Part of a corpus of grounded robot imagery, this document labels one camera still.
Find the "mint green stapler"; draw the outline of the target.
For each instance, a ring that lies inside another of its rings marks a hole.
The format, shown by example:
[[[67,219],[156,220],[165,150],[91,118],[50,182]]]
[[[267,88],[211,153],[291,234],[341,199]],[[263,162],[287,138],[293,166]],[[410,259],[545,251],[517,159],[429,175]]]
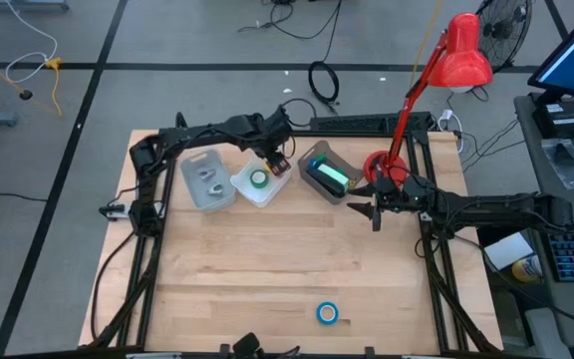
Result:
[[[341,174],[339,174],[336,169],[324,164],[320,164],[318,165],[317,170],[325,174],[326,176],[330,177],[331,179],[335,180],[343,187],[349,186],[349,182]]]

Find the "brown translucent plastic bin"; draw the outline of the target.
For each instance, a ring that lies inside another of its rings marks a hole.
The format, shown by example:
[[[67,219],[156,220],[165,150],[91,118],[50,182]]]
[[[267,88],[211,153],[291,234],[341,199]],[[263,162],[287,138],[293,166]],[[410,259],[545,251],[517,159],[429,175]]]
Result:
[[[327,159],[325,160],[325,164],[327,166],[330,166],[334,169],[341,168],[351,180],[354,180],[356,183],[360,182],[364,177],[362,168],[360,166],[357,167],[350,164],[348,162],[348,156],[341,155],[339,149],[339,146],[332,147],[329,141],[320,140],[306,149],[297,161],[300,178],[309,187],[311,187],[313,191],[319,194],[328,203],[333,205],[341,204],[348,197],[348,195],[345,194],[343,197],[332,196],[306,173],[306,169],[309,166],[309,162],[311,160],[318,157],[319,155],[325,154],[327,156]]]

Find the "small black device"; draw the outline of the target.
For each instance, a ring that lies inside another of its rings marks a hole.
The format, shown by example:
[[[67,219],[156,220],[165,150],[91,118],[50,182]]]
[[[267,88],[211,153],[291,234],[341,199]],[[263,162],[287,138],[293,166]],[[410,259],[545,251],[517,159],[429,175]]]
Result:
[[[300,354],[300,347],[295,346],[282,353],[268,353],[260,345],[258,337],[249,332],[232,347],[236,359],[295,359]]]

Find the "black stapler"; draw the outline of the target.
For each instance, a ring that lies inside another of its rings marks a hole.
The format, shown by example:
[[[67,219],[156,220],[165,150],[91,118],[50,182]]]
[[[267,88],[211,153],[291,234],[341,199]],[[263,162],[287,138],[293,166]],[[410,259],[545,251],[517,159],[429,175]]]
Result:
[[[317,167],[313,169],[307,167],[306,173],[334,197],[343,197],[348,190],[347,187],[343,187],[335,180],[318,171]]]

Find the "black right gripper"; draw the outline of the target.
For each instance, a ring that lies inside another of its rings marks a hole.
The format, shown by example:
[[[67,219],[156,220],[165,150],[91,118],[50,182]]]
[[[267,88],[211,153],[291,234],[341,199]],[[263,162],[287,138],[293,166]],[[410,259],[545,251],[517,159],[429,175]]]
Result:
[[[350,189],[351,195],[374,197],[374,206],[370,202],[349,202],[347,207],[357,211],[372,221],[373,231],[380,231],[382,227],[382,213],[384,211],[401,212],[413,211],[409,198],[403,194],[391,178],[378,176],[374,183]]]

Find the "white plastic bin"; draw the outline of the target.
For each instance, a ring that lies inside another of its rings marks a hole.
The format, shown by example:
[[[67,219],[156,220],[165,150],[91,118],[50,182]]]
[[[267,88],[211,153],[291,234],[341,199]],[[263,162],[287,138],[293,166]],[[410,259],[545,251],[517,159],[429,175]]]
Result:
[[[230,177],[230,182],[237,191],[252,204],[260,208],[266,207],[289,181],[292,175],[292,169],[280,177],[275,176],[273,173],[268,173],[268,186],[261,189],[254,188],[249,181],[249,176],[255,170],[266,171],[264,161],[258,158],[251,150],[245,151],[243,156],[246,159],[246,163],[237,174]]]

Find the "white power adapter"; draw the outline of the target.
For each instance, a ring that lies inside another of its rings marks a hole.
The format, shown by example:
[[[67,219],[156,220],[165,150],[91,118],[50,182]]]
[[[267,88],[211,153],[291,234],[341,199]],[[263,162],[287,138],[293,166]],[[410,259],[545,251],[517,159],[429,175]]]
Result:
[[[440,117],[437,119],[436,124],[441,132],[448,132],[448,125],[450,124],[451,120],[454,120],[456,124],[456,129],[452,130],[452,132],[454,133],[454,135],[457,137],[458,140],[457,152],[461,154],[463,151],[463,139],[461,138],[462,123],[459,117],[454,113],[453,110],[445,109],[442,111]]]

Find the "blue tape roll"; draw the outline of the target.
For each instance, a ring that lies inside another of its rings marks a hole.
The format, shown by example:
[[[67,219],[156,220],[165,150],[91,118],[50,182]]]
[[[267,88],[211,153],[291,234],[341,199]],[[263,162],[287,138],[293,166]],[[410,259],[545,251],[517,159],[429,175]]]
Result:
[[[317,320],[323,325],[334,325],[339,319],[339,310],[335,303],[326,301],[316,309]]]

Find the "black mini computer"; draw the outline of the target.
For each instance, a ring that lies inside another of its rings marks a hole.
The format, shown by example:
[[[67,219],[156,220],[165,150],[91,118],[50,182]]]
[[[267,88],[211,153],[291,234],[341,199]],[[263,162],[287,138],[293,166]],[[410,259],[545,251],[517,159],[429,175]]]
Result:
[[[543,139],[574,139],[574,102],[538,106],[533,119]]]

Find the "red desk lamp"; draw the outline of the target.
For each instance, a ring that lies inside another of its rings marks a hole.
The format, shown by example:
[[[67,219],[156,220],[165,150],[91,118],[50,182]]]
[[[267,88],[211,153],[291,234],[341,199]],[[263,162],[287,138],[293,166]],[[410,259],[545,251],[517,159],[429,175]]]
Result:
[[[405,96],[390,148],[366,159],[363,172],[367,182],[375,182],[378,171],[396,185],[405,181],[407,166],[400,155],[403,136],[413,106],[428,85],[466,91],[492,81],[491,66],[478,50],[479,32],[480,20],[474,13],[457,14],[450,20],[420,78]]]

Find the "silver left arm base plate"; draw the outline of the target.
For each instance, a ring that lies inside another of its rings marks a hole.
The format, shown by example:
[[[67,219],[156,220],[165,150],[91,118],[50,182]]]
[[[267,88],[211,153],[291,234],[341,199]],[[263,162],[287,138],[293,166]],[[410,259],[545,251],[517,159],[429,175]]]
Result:
[[[122,203],[107,204],[99,208],[99,213],[109,221],[129,217],[129,209]]]

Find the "black floor fan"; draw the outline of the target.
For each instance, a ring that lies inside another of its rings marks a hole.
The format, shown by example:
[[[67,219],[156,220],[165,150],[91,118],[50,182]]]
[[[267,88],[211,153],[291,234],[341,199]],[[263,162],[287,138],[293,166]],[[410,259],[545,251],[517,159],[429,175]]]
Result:
[[[513,65],[532,18],[532,0],[482,0],[478,50],[494,73]]]

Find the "grey cart base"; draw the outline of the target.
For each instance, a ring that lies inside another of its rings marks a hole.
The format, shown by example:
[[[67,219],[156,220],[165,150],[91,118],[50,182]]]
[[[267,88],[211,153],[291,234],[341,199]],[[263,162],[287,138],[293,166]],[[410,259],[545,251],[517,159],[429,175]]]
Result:
[[[0,6],[10,5],[14,10],[36,7],[59,7],[63,11],[70,10],[67,0],[0,0]]]

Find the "yellow and blue container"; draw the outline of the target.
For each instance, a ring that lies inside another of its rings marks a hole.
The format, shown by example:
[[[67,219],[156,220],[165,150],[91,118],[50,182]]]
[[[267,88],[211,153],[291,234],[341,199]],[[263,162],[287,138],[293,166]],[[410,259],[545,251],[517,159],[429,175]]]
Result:
[[[512,275],[520,282],[531,283],[540,281],[543,272],[539,257],[531,255],[515,261],[510,267]]]

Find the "white paper sheet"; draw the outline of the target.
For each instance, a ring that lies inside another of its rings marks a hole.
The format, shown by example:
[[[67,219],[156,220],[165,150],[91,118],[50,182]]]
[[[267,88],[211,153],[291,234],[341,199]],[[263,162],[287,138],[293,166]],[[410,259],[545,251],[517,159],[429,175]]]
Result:
[[[521,232],[515,232],[484,249],[489,261],[496,270],[501,270],[514,262],[534,253],[532,246]]]

